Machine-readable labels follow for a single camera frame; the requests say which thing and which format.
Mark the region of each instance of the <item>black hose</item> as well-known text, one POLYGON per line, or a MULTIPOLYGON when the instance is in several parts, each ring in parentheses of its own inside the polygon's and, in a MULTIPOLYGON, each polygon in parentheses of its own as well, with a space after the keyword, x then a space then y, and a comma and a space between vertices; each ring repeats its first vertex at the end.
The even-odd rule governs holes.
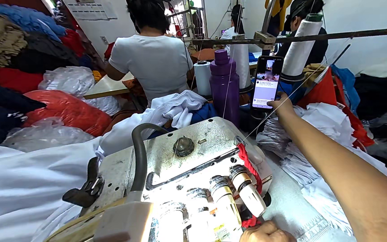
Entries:
POLYGON ((135 176, 134 182, 132 183, 131 191, 142 191, 146 184, 147 177, 147 153, 146 147, 144 146, 141 132, 144 129, 154 129, 161 133, 168 133, 167 130, 151 123, 140 124, 135 127, 132 131, 132 142, 134 143, 135 151, 135 176))

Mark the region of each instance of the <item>phone screen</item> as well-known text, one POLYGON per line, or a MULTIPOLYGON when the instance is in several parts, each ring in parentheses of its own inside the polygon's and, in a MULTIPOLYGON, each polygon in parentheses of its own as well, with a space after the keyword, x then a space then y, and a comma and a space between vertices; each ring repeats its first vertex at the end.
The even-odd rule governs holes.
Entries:
POLYGON ((277 84, 279 83, 280 72, 273 71, 273 65, 281 66, 282 59, 268 59, 258 61, 258 68, 255 80, 255 91, 253 94, 252 107, 254 108, 272 108, 267 102, 273 101, 276 97, 277 84))

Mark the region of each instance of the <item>purple water bottle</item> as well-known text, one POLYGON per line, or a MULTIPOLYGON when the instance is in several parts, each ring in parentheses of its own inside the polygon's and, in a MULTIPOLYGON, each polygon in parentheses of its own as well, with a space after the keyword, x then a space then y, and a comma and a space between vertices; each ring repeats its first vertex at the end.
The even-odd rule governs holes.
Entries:
POLYGON ((229 120, 236 127, 239 127, 240 77, 235 72, 236 67, 235 61, 228 58, 226 50, 215 51, 215 60, 210 64, 212 71, 210 87, 213 105, 219 117, 229 120))

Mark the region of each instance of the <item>white t-shirt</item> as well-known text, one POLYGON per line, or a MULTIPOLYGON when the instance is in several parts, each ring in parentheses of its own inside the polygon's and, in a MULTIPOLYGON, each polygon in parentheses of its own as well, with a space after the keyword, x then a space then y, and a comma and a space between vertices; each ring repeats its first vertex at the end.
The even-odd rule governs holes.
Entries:
POLYGON ((121 73, 130 71, 149 102, 188 89, 186 73, 193 67, 183 41, 167 36, 117 38, 108 62, 121 73))
MULTIPOLYGON (((236 33, 235 33, 235 27, 233 26, 233 27, 225 30, 225 32, 223 32, 221 40, 232 40, 232 37, 234 35, 236 35, 236 33)), ((228 55, 231 54, 230 45, 229 44, 225 45, 225 50, 228 52, 228 55)))

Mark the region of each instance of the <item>black hair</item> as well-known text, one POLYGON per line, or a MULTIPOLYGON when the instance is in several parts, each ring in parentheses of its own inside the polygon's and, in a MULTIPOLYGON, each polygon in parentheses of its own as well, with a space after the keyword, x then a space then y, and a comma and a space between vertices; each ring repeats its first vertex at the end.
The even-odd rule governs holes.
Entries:
POLYGON ((292 20, 295 20, 296 17, 305 19, 309 13, 319 13, 322 10, 323 5, 325 4, 322 0, 306 0, 299 2, 293 11, 291 9, 292 20))
POLYGON ((231 20, 234 23, 235 32, 240 35, 244 34, 243 22, 241 21, 242 11, 241 5, 237 4, 232 8, 231 12, 231 20))
POLYGON ((126 0, 126 8, 135 25, 135 30, 140 33, 144 26, 161 30, 164 34, 169 30, 169 20, 165 16, 165 7, 159 0, 126 0))

